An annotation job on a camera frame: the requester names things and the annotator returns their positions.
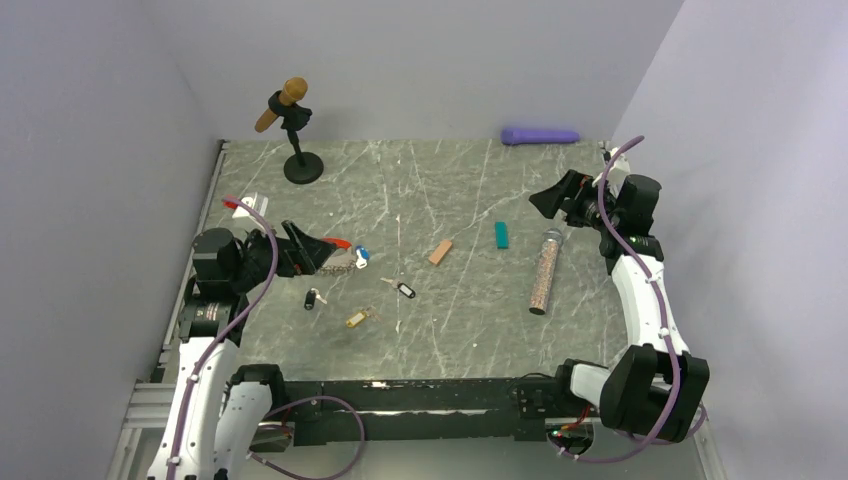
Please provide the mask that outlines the red handled metal keyring holder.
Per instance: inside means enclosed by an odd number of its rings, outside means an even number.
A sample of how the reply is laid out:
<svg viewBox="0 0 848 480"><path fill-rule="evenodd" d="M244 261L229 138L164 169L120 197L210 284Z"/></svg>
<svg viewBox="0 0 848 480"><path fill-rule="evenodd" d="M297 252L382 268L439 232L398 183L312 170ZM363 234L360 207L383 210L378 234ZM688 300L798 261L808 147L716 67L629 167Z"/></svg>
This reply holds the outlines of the red handled metal keyring holder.
<svg viewBox="0 0 848 480"><path fill-rule="evenodd" d="M344 239L324 237L323 241L336 246L331 257L317 270L320 275L342 275L356 269L358 256L352 244Z"/></svg>

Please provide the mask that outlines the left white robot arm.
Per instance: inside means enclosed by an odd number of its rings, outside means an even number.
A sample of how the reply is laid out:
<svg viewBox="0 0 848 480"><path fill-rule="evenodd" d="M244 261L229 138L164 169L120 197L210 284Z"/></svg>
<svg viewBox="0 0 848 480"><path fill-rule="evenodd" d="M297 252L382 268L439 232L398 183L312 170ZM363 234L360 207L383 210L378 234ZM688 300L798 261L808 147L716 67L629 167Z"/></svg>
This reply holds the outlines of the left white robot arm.
<svg viewBox="0 0 848 480"><path fill-rule="evenodd" d="M149 479L232 479L264 420L289 400L280 368L237 366L254 288L275 277L313 275L335 254L333 242L311 237L293 222L284 237L254 229L243 240L226 228L193 241L195 275L186 288L179 325L179 368L165 431Z"/></svg>

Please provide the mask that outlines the yellow tagged key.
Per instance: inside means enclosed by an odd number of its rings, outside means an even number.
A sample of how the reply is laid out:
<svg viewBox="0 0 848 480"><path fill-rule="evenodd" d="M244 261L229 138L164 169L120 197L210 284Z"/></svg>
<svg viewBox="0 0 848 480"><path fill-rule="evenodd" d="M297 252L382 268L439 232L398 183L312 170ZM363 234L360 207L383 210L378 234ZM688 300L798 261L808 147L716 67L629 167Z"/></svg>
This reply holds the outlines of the yellow tagged key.
<svg viewBox="0 0 848 480"><path fill-rule="evenodd" d="M376 319L377 321L380 320L380 316L374 307L367 307L356 311L346 319L345 326L347 328L356 328L369 318Z"/></svg>

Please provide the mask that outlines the blue tagged key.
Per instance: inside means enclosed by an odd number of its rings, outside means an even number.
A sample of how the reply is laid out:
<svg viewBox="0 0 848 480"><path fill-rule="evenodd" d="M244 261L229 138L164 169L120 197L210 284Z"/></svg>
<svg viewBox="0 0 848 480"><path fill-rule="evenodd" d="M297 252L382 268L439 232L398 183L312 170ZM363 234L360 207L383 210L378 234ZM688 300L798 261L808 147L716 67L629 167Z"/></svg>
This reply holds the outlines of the blue tagged key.
<svg viewBox="0 0 848 480"><path fill-rule="evenodd" d="M358 245L354 249L354 253L356 255L355 267L357 269L364 269L368 266L368 261L370 258L370 254L367 250L362 246Z"/></svg>

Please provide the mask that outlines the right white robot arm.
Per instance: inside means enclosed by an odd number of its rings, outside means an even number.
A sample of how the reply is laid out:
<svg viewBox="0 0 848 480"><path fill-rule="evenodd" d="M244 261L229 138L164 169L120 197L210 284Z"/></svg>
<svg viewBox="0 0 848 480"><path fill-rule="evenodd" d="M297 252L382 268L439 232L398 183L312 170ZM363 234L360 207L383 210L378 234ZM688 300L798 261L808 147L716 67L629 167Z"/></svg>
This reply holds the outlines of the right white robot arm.
<svg viewBox="0 0 848 480"><path fill-rule="evenodd" d="M661 185L626 176L616 193L570 170L530 196L542 216L558 212L575 228L600 235L599 253L618 292L628 348L613 367L568 359L556 373L553 406L562 414L596 407L604 426L645 437L657 421L658 439L677 443L691 428L710 378L706 360L691 355L676 328L663 280L664 254L651 235Z"/></svg>

